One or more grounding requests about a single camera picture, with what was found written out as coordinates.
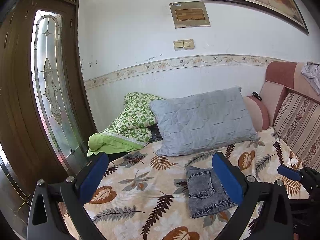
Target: folded quilt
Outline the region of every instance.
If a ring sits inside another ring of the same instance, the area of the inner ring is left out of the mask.
[[[212,168],[215,151],[177,157],[157,156],[163,141],[148,144],[109,163],[90,203],[88,215],[108,240],[207,240],[215,239],[237,206],[214,215],[191,218],[187,170]],[[274,183],[281,179],[289,198],[307,199],[308,193],[298,181],[277,172],[280,164],[302,168],[302,163],[273,128],[258,132],[256,141],[245,141],[217,149],[239,166],[245,176]],[[255,226],[262,202],[259,202],[241,239]],[[79,239],[72,220],[65,214],[69,232]]]
[[[149,103],[159,99],[162,98],[147,93],[128,93],[124,97],[125,108],[121,114],[105,130],[89,138],[87,156],[99,152],[130,152],[145,147],[152,137],[146,127],[156,123]]]

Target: folded jeans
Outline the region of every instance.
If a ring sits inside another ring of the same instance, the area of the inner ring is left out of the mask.
[[[236,205],[230,200],[213,169],[190,166],[187,180],[190,217],[214,215]]]

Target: peeling paint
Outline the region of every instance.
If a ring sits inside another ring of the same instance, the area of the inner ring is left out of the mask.
[[[162,55],[162,54],[161,54],[161,55]],[[147,60],[151,60],[151,59],[154,59],[154,58],[156,58],[156,56],[155,56],[155,57],[151,57],[151,58],[149,58],[149,59],[147,59]],[[147,61],[147,60],[146,60],[146,61]]]

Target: jeans pocket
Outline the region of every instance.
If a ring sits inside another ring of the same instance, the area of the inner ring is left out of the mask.
[[[201,171],[188,178],[189,197],[208,198],[215,193],[210,171]]]

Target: bed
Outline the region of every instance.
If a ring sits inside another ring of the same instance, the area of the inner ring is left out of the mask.
[[[157,156],[154,152],[162,141],[148,144],[109,163],[90,203],[84,205],[97,228],[108,240],[214,239],[228,222],[236,206],[221,213],[190,218],[186,168],[211,168],[214,150],[178,157]],[[244,175],[273,183],[281,179],[289,198],[306,199],[308,193],[300,182],[277,173],[280,164],[302,168],[300,158],[290,150],[270,127],[258,132],[257,141],[245,141],[217,149]],[[262,202],[258,203],[241,239],[249,236],[255,226]],[[70,233],[79,239],[66,212],[65,223]]]

